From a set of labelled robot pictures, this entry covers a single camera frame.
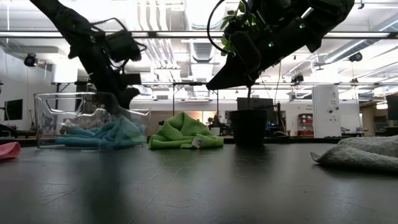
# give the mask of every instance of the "gray towel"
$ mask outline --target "gray towel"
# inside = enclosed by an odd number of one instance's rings
[[[348,138],[321,156],[311,156],[325,165],[398,172],[398,136]]]

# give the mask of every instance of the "table surface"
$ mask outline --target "table surface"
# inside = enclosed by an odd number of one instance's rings
[[[23,148],[0,162],[0,222],[398,223],[397,177],[316,165],[329,147]]]

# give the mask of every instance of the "green microfiber towel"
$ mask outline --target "green microfiber towel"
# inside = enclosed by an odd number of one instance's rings
[[[224,139],[215,136],[208,127],[182,112],[168,119],[158,132],[149,139],[150,149],[184,148],[193,149],[192,140],[201,140],[200,148],[220,147]]]

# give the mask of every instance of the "clear plastic bin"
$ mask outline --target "clear plastic bin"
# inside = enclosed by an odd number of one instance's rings
[[[147,143],[150,109],[126,110],[110,93],[34,97],[38,148],[99,150]]]

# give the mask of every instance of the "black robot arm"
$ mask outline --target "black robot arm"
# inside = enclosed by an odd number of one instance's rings
[[[30,0],[42,11],[70,44],[68,58],[78,57],[90,76],[97,91],[112,93],[123,108],[129,108],[130,101],[139,94],[135,88],[127,88],[120,79],[121,71],[128,60],[141,59],[141,50],[131,34],[119,22],[123,30],[106,35],[82,15],[70,9],[58,0]],[[121,67],[113,66],[114,62],[124,62]]]
[[[354,0],[242,2],[245,5],[244,16],[229,21],[224,30],[224,37],[231,44],[233,54],[228,53],[224,67],[207,84],[209,90],[252,86],[262,71],[278,64],[299,48],[306,45],[309,51],[316,51],[323,36],[343,22],[354,6]],[[246,22],[249,13],[255,15],[262,27],[267,28],[252,30]]]

